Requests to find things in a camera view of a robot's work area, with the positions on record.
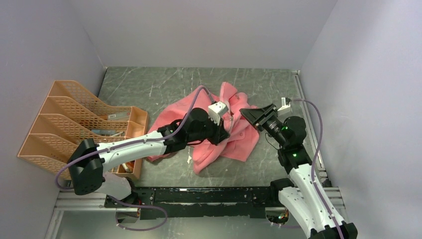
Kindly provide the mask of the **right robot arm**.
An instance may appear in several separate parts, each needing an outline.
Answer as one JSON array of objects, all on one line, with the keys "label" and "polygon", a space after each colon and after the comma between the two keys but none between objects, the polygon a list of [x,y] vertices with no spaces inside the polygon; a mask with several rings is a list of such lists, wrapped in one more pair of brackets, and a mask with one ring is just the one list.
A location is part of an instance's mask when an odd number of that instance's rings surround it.
[{"label": "right robot arm", "polygon": [[321,182],[315,164],[303,141],[307,136],[305,120],[298,116],[278,119],[275,105],[240,109],[241,115],[257,130],[265,130],[278,144],[278,159],[288,177],[271,182],[269,201],[283,205],[309,239],[355,239],[358,230],[336,210]]}]

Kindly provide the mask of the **pink zip-up jacket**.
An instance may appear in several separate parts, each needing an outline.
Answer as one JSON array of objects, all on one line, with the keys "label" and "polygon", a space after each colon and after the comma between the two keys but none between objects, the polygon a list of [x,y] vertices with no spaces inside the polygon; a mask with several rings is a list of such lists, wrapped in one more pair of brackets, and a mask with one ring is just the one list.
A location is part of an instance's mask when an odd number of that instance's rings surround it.
[{"label": "pink zip-up jacket", "polygon": [[183,118],[197,91],[199,91],[199,96],[195,102],[195,108],[207,111],[208,106],[211,104],[210,98],[215,101],[222,101],[228,106],[230,112],[226,113],[223,119],[224,128],[229,132],[229,138],[218,145],[213,145],[207,140],[195,145],[192,155],[193,171],[198,175],[220,156],[245,162],[259,140],[259,133],[241,115],[240,109],[249,109],[255,106],[251,106],[248,103],[248,96],[245,93],[239,92],[236,87],[228,82],[221,84],[219,96],[208,95],[205,90],[197,87],[186,97],[167,106],[158,115],[148,132],[151,133],[159,127]]}]

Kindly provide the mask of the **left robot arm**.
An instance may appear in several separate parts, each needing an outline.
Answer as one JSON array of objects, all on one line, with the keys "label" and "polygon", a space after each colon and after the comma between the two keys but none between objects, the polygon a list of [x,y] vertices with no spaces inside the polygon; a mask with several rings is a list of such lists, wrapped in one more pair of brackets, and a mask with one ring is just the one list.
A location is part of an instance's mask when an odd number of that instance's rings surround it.
[{"label": "left robot arm", "polygon": [[109,170],[137,159],[174,153],[205,140],[218,145],[229,137],[223,121],[227,111],[227,107],[215,105],[208,110],[193,108],[183,119],[136,138],[109,143],[84,139],[68,161],[75,194],[102,192],[116,197],[125,207],[135,205],[138,193],[126,178]]}]

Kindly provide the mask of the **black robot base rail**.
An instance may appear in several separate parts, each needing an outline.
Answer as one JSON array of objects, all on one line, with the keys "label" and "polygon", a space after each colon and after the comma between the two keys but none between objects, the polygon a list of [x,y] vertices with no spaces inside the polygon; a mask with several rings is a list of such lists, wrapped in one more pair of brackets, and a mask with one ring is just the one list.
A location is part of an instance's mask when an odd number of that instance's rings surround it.
[{"label": "black robot base rail", "polygon": [[138,187],[135,192],[138,197],[131,197],[128,204],[155,206],[154,209],[141,209],[140,220],[163,218],[161,209],[170,218],[248,216],[264,219],[268,210],[284,208],[270,186]]}]

